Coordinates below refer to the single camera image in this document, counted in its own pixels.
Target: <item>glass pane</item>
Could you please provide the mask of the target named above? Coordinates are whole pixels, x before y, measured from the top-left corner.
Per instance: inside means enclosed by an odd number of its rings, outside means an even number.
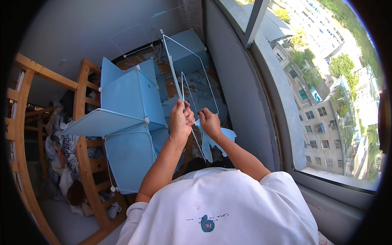
[[[294,119],[307,145],[294,167],[376,190],[384,159],[377,130],[383,74],[347,1],[270,0],[255,43],[267,65],[280,64],[298,114],[306,116]]]
[[[219,0],[245,33],[255,0]]]

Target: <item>wooden floor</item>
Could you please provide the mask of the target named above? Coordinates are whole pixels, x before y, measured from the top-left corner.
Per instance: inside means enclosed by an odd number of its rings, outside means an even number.
[[[148,48],[145,50],[142,50],[138,53],[135,53],[133,55],[130,55],[127,57],[127,59],[124,59],[120,62],[118,62],[116,65],[122,69],[122,70],[127,70],[139,63],[141,63],[142,61],[146,61],[146,58],[144,58],[145,55],[147,58],[150,56],[154,55],[154,49],[153,48]],[[163,76],[167,76],[167,75],[171,75],[171,69],[170,69],[170,65],[169,64],[158,64],[158,67],[161,69]],[[219,79],[214,67],[214,64],[212,62],[212,60],[210,59],[209,61],[209,70],[208,70],[208,75],[210,75],[215,81],[217,81],[219,83]],[[166,90],[167,90],[167,95],[169,98],[173,98],[175,94],[177,94],[177,90],[176,90],[176,86],[174,85],[174,80],[173,77],[170,77],[168,79],[165,79],[165,84],[166,84]],[[201,136],[198,132],[195,131],[195,135],[198,138],[198,142],[201,145]],[[184,171],[187,168],[188,162],[190,160],[192,160],[192,145],[194,145],[195,147],[197,147],[196,141],[194,140],[194,137],[192,134],[189,135],[188,137],[188,141],[185,145],[185,152],[184,152],[184,157],[185,157],[185,161],[184,163],[181,165],[179,171],[177,171],[174,175],[173,175],[173,179],[180,177]]]

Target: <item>pile of clothes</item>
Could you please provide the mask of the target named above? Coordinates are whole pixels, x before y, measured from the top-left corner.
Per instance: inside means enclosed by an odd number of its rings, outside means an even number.
[[[49,159],[50,179],[46,181],[46,186],[50,197],[58,201],[66,201],[70,204],[73,213],[90,216],[94,212],[88,203],[86,194],[79,175],[79,163],[76,159],[76,145],[79,136],[63,135],[62,131],[74,123],[72,114],[64,107],[57,108],[47,126],[48,137],[45,141],[45,151]],[[86,137],[87,140],[96,140],[96,137]],[[88,147],[89,159],[103,157],[102,149],[99,147]],[[102,202],[114,196],[114,193],[100,192]],[[116,202],[107,210],[110,219],[116,217],[121,212],[121,207]]]

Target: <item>gray wall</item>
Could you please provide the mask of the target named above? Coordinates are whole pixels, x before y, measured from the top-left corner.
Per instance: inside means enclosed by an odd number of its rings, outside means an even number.
[[[214,60],[236,142],[256,156],[270,171],[275,166],[275,139],[260,82],[239,39],[222,13],[206,1],[207,45]]]
[[[103,56],[112,60],[122,55],[110,41],[113,36],[120,49],[128,52],[157,40],[159,29],[151,29],[155,25],[173,32],[165,32],[168,35],[183,31],[181,20],[172,12],[151,18],[176,7],[176,0],[49,0],[32,22],[19,52],[76,81],[83,58],[101,67]],[[66,62],[60,66],[62,59]],[[47,107],[65,91],[34,78],[28,102]]]

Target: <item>printed logo on shirt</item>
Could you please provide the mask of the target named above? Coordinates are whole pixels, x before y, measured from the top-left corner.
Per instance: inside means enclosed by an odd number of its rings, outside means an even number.
[[[204,231],[204,232],[211,232],[215,228],[215,223],[214,223],[214,221],[208,220],[207,218],[208,218],[207,215],[204,215],[201,218],[200,226],[201,226],[202,231]]]

